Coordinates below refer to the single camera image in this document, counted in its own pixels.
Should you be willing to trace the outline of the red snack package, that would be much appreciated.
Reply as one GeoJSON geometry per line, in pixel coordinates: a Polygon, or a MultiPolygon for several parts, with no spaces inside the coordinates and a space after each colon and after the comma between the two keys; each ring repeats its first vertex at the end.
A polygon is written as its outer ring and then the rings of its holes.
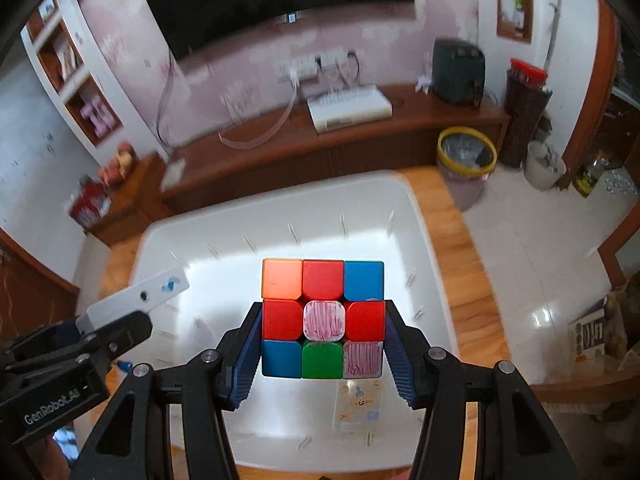
{"type": "Polygon", "coordinates": [[[82,228],[88,229],[102,219],[111,208],[111,199],[101,181],[88,174],[81,177],[77,191],[65,206],[67,214],[82,228]]]}

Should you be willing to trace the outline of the multicoloured puzzle cube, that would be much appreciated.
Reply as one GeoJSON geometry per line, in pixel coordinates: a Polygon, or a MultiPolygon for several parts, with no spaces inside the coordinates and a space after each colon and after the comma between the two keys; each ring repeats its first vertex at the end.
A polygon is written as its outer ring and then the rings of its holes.
{"type": "Polygon", "coordinates": [[[262,374],[369,379],[383,370],[384,263],[262,262],[262,374]]]}

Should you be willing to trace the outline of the white set-top box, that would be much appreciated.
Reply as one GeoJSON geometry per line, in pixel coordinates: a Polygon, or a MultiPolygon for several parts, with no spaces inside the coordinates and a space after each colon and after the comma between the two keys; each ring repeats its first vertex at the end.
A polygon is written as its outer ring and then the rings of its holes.
{"type": "Polygon", "coordinates": [[[335,91],[307,101],[318,133],[391,118],[393,105],[375,85],[335,91]]]}

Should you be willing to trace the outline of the wooden TV cabinet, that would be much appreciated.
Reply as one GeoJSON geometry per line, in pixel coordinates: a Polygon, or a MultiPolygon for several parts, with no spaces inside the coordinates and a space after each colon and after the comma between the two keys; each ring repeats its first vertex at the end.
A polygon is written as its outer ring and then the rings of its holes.
{"type": "Polygon", "coordinates": [[[228,148],[213,133],[202,136],[171,155],[186,166],[170,188],[160,186],[168,163],[145,157],[88,232],[113,246],[155,221],[228,200],[360,172],[432,166],[439,133],[452,126],[475,128],[495,145],[506,135],[509,116],[489,98],[472,107],[448,104],[411,84],[382,92],[393,114],[377,122],[318,133],[300,104],[271,140],[249,151],[228,148]]]}

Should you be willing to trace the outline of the white plastic bucket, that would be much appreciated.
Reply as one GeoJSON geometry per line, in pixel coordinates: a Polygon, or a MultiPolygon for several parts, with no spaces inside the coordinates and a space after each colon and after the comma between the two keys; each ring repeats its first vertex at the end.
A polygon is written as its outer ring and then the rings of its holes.
{"type": "Polygon", "coordinates": [[[533,188],[548,191],[565,173],[565,162],[552,146],[535,140],[529,142],[524,162],[524,177],[533,188]]]}

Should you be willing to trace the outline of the yellow rimmed trash bin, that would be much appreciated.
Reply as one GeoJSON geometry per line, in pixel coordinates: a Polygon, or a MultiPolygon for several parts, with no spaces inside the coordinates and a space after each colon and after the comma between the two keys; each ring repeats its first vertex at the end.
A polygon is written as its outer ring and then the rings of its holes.
{"type": "Polygon", "coordinates": [[[498,162],[495,145],[470,127],[449,127],[439,133],[436,164],[456,207],[470,209],[482,196],[498,162]]]}

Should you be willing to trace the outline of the black air fryer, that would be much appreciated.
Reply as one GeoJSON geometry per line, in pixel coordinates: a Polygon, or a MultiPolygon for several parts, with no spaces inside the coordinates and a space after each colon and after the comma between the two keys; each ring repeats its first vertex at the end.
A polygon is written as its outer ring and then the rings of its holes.
{"type": "Polygon", "coordinates": [[[457,38],[434,41],[432,90],[439,99],[479,107],[485,89],[485,57],[475,44],[457,38]]]}

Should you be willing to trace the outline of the white wall shelf unit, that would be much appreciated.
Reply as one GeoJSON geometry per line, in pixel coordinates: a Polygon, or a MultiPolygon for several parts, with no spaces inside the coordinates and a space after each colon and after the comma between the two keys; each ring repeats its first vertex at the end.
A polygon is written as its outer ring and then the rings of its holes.
{"type": "Polygon", "coordinates": [[[108,66],[78,0],[42,0],[21,40],[53,106],[96,162],[104,166],[125,142],[140,157],[168,157],[108,66]]]}

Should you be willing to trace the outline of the white rectangular gadget box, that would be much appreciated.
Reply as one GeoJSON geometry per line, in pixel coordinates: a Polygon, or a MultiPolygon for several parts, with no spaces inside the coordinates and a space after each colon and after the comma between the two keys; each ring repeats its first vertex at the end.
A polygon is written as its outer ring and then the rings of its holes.
{"type": "Polygon", "coordinates": [[[87,335],[132,312],[150,313],[189,286],[184,267],[177,266],[99,300],[79,315],[75,324],[83,335],[87,335]]]}

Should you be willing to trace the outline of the white power strip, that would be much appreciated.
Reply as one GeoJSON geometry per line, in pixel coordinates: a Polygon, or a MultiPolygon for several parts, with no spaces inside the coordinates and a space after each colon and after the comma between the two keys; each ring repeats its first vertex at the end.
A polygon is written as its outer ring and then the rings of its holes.
{"type": "Polygon", "coordinates": [[[355,50],[345,50],[342,47],[324,51],[314,51],[301,54],[295,58],[276,61],[272,64],[278,81],[287,81],[295,74],[300,81],[317,78],[325,72],[343,73],[349,64],[349,59],[356,60],[355,50]]]}

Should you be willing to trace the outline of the pile of peaches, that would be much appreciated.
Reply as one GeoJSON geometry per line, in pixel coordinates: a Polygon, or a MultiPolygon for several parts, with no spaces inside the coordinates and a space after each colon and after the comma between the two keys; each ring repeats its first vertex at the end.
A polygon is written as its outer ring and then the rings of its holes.
{"type": "Polygon", "coordinates": [[[129,142],[122,142],[116,148],[116,154],[99,170],[98,176],[106,188],[117,188],[125,182],[137,165],[138,155],[129,142]]]}

